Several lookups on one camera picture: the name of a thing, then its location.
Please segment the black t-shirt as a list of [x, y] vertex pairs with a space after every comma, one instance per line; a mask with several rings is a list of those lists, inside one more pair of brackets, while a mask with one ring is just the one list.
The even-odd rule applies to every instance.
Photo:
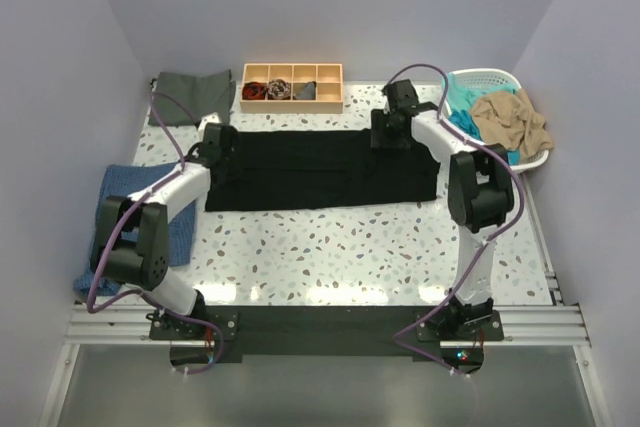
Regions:
[[207, 212], [316, 210], [436, 199], [440, 164], [415, 141], [374, 149], [370, 132], [242, 132], [228, 179]]

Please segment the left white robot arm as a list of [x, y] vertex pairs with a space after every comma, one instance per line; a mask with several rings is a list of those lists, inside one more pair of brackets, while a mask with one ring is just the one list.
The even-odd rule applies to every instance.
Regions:
[[169, 223], [188, 205], [223, 185], [238, 153], [239, 132], [230, 125], [205, 122], [201, 140], [165, 176], [129, 196], [109, 196], [101, 204], [90, 266], [93, 280], [87, 310], [97, 313], [111, 303], [95, 304], [103, 278], [129, 285], [171, 315], [173, 329], [185, 339], [207, 327], [197, 289], [169, 267]]

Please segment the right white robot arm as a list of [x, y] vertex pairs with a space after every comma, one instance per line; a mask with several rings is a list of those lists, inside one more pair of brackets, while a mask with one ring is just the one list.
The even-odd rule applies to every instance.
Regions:
[[422, 144], [447, 163], [447, 207], [459, 229], [454, 286], [431, 324], [442, 338], [469, 339], [491, 320], [495, 238], [514, 208], [506, 150], [486, 146], [454, 126], [431, 102], [420, 102], [410, 80], [382, 89], [387, 106], [371, 113], [371, 147], [408, 149]]

